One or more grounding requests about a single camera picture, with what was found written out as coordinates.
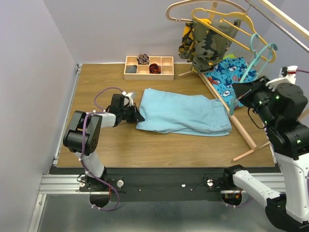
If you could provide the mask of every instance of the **camouflage shorts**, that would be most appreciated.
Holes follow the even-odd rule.
[[[234,25],[240,27],[240,22],[241,20],[235,20]],[[213,20],[211,25],[232,38],[238,32],[228,23],[219,20]],[[185,24],[179,56],[192,62],[192,72],[204,73],[222,61],[231,43],[227,38],[193,20],[193,23]]]

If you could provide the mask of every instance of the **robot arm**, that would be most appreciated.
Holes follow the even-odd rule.
[[[269,81],[265,76],[233,84],[237,98],[252,108],[264,123],[281,167],[286,194],[269,189],[240,165],[225,170],[226,183],[239,187],[264,208],[269,221],[288,232],[309,231],[309,128],[297,119],[308,100],[295,85],[296,66],[290,66],[283,77]]]
[[[79,158],[85,169],[85,177],[81,180],[80,187],[90,192],[108,190],[111,192],[114,190],[117,195],[116,205],[106,209],[103,207],[109,202],[111,194],[107,198],[90,194],[92,207],[102,211],[114,210],[120,199],[117,189],[111,185],[113,179],[107,176],[107,170],[100,162],[96,152],[100,129],[116,127],[122,120],[127,123],[144,121],[145,119],[140,115],[133,102],[134,96],[134,93],[127,94],[125,92],[113,94],[111,105],[103,112],[75,111],[63,138],[63,145]]]

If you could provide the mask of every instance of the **metal floor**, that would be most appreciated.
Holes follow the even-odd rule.
[[[255,201],[243,208],[219,202],[120,203],[91,209],[88,195],[47,195],[40,232],[281,232]]]

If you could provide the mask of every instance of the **screw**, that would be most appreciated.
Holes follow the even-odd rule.
[[[122,180],[118,180],[118,181],[117,181],[117,186],[118,186],[119,188],[121,188],[123,185],[124,185],[124,182],[123,182]]]
[[[209,187],[213,186],[213,181],[211,179],[207,180],[207,185]]]

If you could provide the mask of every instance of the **teal hanger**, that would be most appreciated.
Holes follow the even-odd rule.
[[[266,49],[269,49],[268,57],[267,57],[267,60],[266,60],[265,64],[263,65],[263,67],[261,68],[261,70],[260,70],[259,73],[261,73],[261,72],[263,71],[263,69],[266,67],[267,63],[272,59],[272,53],[271,53],[272,49],[274,49],[275,51],[278,50],[277,45],[275,45],[274,43],[269,43],[269,44],[265,45],[259,53],[257,53],[256,50],[253,49],[253,40],[254,40],[254,38],[257,38],[257,39],[258,39],[258,38],[259,38],[259,35],[258,35],[257,33],[253,34],[252,37],[251,37],[251,40],[250,40],[250,50],[251,50],[252,52],[254,52],[254,59],[253,59],[253,61],[249,64],[249,66],[247,67],[247,70],[245,71],[245,73],[244,73],[243,76],[241,77],[240,83],[242,83],[242,82],[245,80],[245,78],[247,77],[247,75],[248,75],[250,69],[251,69],[252,67],[256,66],[256,65],[260,62],[261,55],[262,55],[262,53],[263,53]],[[234,113],[235,101],[236,101],[236,95],[235,95],[235,93],[234,93],[234,94],[233,94],[232,101],[231,101],[231,104],[230,104],[230,110],[229,110],[229,111],[230,111],[230,112],[229,112],[230,115],[233,115],[233,113]]]

